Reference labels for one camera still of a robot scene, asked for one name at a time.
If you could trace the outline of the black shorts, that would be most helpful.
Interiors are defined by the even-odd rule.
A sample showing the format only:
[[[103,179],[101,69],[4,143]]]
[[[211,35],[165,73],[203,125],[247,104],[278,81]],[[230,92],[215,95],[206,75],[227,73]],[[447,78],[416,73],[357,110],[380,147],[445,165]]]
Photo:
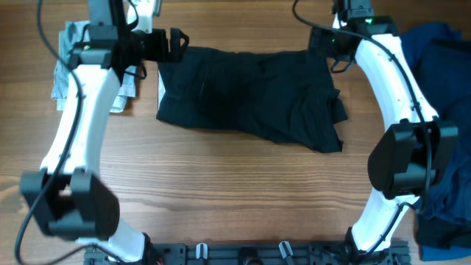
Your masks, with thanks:
[[[347,112],[325,57],[306,50],[256,54],[191,47],[161,63],[156,118],[187,129],[238,130],[277,144],[340,152]]]

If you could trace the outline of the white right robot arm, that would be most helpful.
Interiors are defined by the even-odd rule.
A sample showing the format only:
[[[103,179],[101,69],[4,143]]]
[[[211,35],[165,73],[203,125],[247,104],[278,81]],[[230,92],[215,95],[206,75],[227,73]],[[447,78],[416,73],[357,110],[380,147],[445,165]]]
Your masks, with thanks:
[[[335,1],[332,26],[312,26],[311,49],[356,63],[380,107],[385,133],[369,156],[372,192],[348,229],[343,264],[379,264],[400,253],[392,235],[408,209],[425,201],[445,172],[458,138],[423,96],[406,62],[397,28],[369,1]]]

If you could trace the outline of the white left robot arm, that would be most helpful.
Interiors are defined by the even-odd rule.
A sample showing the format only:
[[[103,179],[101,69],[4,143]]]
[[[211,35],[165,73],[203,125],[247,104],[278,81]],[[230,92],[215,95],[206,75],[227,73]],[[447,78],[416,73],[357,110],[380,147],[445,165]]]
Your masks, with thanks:
[[[52,146],[20,192],[45,236],[97,250],[109,264],[161,264],[147,234],[120,217],[118,198],[99,178],[107,120],[128,68],[143,61],[176,63],[189,39],[180,29],[155,29],[159,1],[90,1],[89,23],[64,66],[68,97]]]

